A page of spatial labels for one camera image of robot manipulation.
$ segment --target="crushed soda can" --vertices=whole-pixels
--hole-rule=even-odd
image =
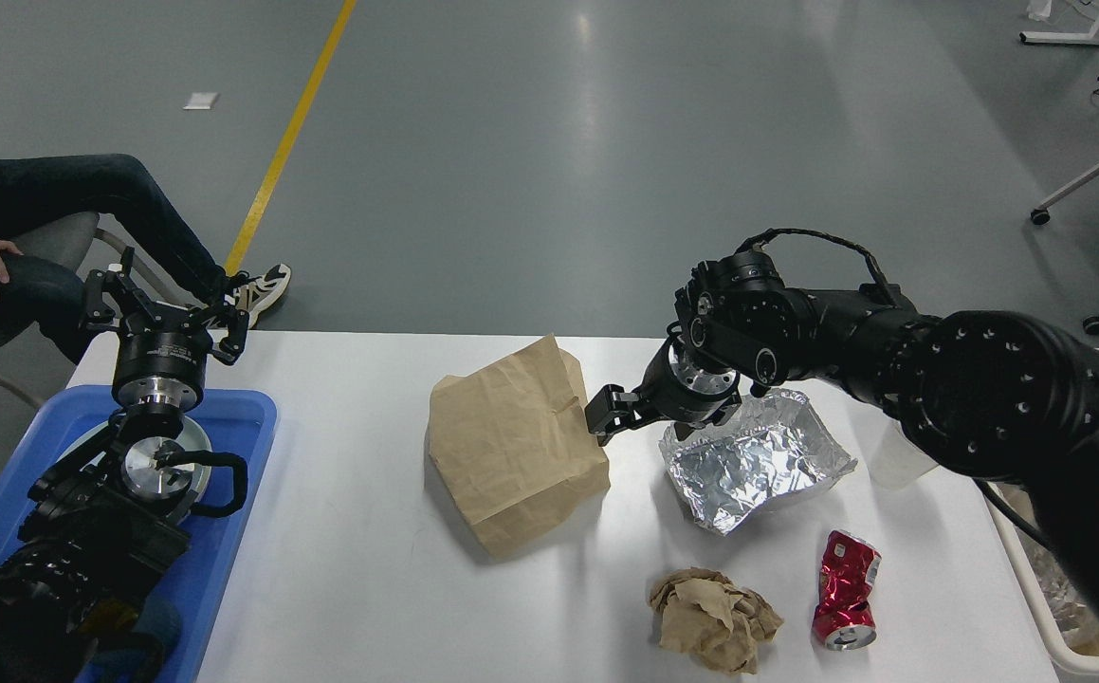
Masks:
[[[828,650],[855,650],[878,639],[869,591],[878,579],[878,550],[847,531],[826,537],[819,566],[819,606],[811,631]]]

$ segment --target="crumpled brown paper towel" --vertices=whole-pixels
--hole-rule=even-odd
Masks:
[[[501,558],[609,487],[584,370],[553,335],[432,389],[431,454],[477,540]]]
[[[723,673],[756,673],[757,641],[771,640],[785,623],[761,594],[696,566],[656,583],[650,606],[663,615],[658,647],[691,652]]]

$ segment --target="crumpled foil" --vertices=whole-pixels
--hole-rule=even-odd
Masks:
[[[996,486],[1000,491],[1000,496],[1004,497],[1004,502],[1008,502],[1012,509],[1033,522],[1029,494],[1012,484]],[[1051,609],[1052,617],[1055,617],[1055,625],[1059,626],[1064,643],[1068,645],[1068,648],[1091,643],[1099,637],[1099,621],[1084,604],[1079,591],[1073,586],[1068,575],[1064,574],[1051,550],[1042,548],[1025,533],[1018,532],[1018,537],[1021,539],[1021,548],[1025,550],[1030,566],[1033,568],[1033,575],[1039,580],[1042,594],[1046,597],[1047,608]]]
[[[792,389],[745,397],[730,422],[682,441],[667,427],[658,450],[692,518],[722,536],[753,511],[809,500],[856,470],[810,398]]]

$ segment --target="person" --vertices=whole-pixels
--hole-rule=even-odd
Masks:
[[[203,304],[232,297],[251,328],[280,297],[292,268],[278,264],[227,291],[229,275],[199,242],[141,161],[130,155],[0,159],[0,317],[29,316],[71,362],[93,337],[79,329],[77,273],[25,255],[14,238],[80,211],[111,213],[182,289]]]

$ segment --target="black and white sneaker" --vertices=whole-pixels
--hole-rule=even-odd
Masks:
[[[234,289],[233,307],[249,312],[249,328],[254,329],[254,326],[258,324],[258,315],[275,306],[275,302],[284,297],[289,282],[292,282],[292,268],[286,264],[276,264],[264,275],[251,277],[245,285]]]

